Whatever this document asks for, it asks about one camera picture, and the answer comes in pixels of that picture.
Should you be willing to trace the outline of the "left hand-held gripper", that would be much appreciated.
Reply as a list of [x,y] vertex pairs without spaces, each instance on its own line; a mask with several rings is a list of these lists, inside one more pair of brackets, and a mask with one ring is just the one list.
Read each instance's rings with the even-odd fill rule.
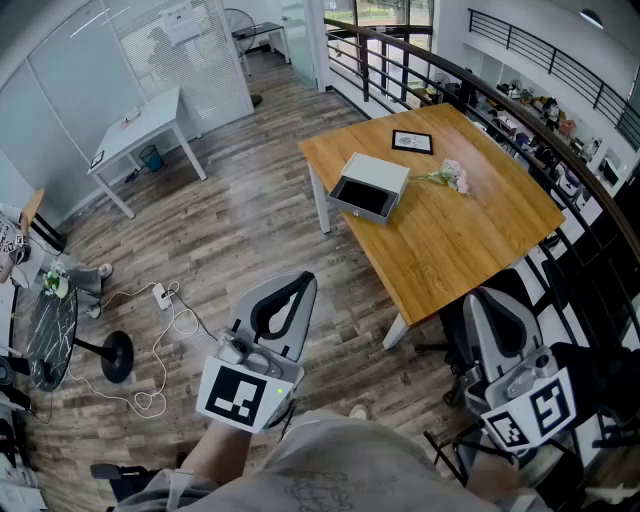
[[274,277],[246,292],[233,313],[234,333],[222,332],[219,351],[206,358],[196,410],[250,433],[285,420],[304,377],[294,361],[302,353],[316,294],[310,272]]

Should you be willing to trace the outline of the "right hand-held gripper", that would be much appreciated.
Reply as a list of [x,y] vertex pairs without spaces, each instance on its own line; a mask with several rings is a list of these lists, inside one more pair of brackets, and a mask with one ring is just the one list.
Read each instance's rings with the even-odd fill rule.
[[464,375],[464,401],[500,449],[537,448],[576,418],[569,372],[542,345],[537,318],[509,294],[472,291],[463,314],[476,363]]

